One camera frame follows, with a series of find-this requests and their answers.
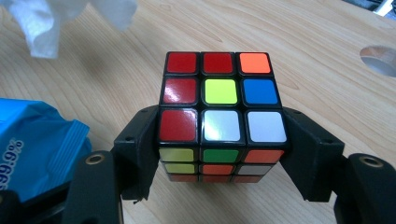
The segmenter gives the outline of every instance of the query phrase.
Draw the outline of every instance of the blue sticker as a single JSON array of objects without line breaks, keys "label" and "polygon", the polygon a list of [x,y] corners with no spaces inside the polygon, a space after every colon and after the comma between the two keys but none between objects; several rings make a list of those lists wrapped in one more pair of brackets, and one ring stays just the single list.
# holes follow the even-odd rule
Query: blue sticker
[{"label": "blue sticker", "polygon": [[245,98],[248,104],[275,105],[277,96],[274,82],[268,79],[245,79]]}]

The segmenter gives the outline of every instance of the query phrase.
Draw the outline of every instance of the orange sticker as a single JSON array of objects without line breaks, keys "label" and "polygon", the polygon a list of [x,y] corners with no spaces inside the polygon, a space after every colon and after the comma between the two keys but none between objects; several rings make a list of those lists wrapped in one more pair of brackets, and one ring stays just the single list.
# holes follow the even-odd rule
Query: orange sticker
[{"label": "orange sticker", "polygon": [[244,73],[270,73],[271,67],[268,57],[264,53],[241,53],[239,55],[242,72]]},{"label": "orange sticker", "polygon": [[204,175],[230,175],[233,172],[232,165],[208,165],[203,166]]},{"label": "orange sticker", "polygon": [[277,163],[283,150],[250,150],[245,158],[246,163]]}]

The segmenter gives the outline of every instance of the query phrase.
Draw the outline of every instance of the wood grain surface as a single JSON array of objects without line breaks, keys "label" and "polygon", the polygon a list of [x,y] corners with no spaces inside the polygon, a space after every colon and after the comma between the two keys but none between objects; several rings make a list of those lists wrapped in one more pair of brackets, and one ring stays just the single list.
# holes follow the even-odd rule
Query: wood grain surface
[{"label": "wood grain surface", "polygon": [[[95,150],[159,101],[170,50],[266,51],[283,106],[346,143],[396,165],[396,78],[371,71],[361,49],[396,49],[396,21],[338,0],[138,1],[120,32],[92,7],[67,23],[59,58],[30,57],[0,10],[0,97],[43,100],[91,127]],[[305,202],[280,165],[259,184],[169,182],[157,171],[148,201],[123,202],[125,223],[334,223],[329,203]]]}]

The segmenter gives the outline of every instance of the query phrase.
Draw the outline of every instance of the blue package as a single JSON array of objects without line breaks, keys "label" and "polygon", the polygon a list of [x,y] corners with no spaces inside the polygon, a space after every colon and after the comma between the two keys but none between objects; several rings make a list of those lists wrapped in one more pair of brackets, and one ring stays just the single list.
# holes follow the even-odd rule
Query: blue package
[{"label": "blue package", "polygon": [[89,127],[41,101],[0,98],[0,189],[22,202],[71,180],[92,151]]}]

